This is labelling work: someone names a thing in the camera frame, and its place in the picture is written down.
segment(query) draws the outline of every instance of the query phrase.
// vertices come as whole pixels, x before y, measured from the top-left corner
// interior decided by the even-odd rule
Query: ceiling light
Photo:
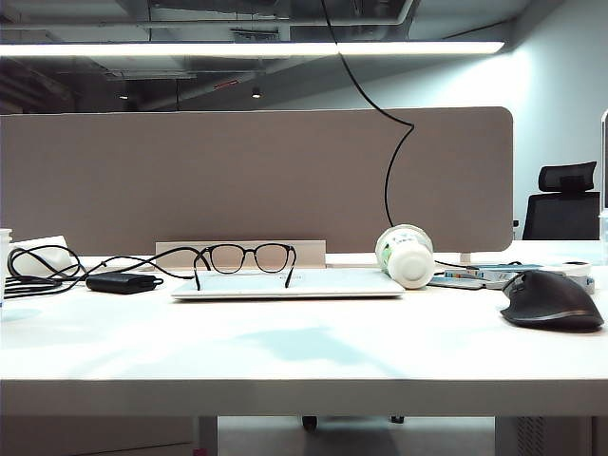
[[[0,45],[0,57],[205,56],[290,57],[335,55],[492,54],[502,42],[373,43],[100,43]]]

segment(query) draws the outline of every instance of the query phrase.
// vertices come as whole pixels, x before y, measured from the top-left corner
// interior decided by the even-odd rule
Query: floor
[[[320,417],[307,433],[296,417],[221,417],[219,456],[493,456],[493,418]]]

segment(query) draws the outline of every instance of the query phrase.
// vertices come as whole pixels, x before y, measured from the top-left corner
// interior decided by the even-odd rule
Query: ceiling
[[[508,39],[539,0],[326,0],[338,40]],[[4,43],[331,41],[320,0],[4,0]],[[91,91],[124,109],[163,109],[312,59],[2,59],[4,112],[78,110]]]

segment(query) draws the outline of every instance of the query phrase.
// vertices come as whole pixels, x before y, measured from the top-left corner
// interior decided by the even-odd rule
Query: computer mouse
[[[527,271],[503,288],[511,305],[501,311],[509,322],[547,330],[595,330],[604,322],[584,289],[568,277]]]

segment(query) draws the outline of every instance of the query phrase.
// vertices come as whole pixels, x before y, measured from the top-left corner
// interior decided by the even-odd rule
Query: silver laptop
[[[201,290],[194,280],[180,286],[171,295],[177,299],[242,299],[340,296],[398,296],[405,290],[377,268],[295,269],[289,288],[289,271],[266,274],[239,271],[220,274],[199,272]]]

